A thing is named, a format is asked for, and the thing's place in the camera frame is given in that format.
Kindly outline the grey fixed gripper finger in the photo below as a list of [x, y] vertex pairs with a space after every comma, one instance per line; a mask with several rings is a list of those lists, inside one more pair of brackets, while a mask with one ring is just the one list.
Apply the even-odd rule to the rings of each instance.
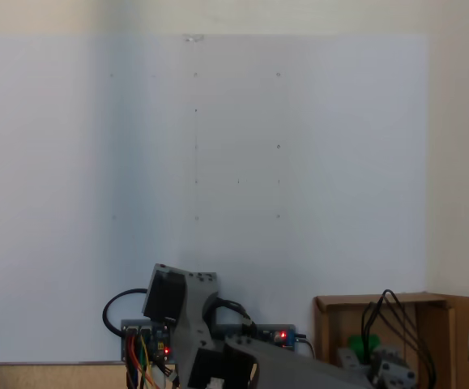
[[344, 370], [363, 371], [365, 369], [356, 353], [350, 348], [337, 349], [337, 363]]

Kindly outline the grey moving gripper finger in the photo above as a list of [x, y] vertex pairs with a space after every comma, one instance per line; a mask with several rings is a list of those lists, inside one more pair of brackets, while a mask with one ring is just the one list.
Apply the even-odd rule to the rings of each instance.
[[374, 388], [416, 388], [416, 373], [397, 353], [375, 350], [370, 359], [369, 381]]

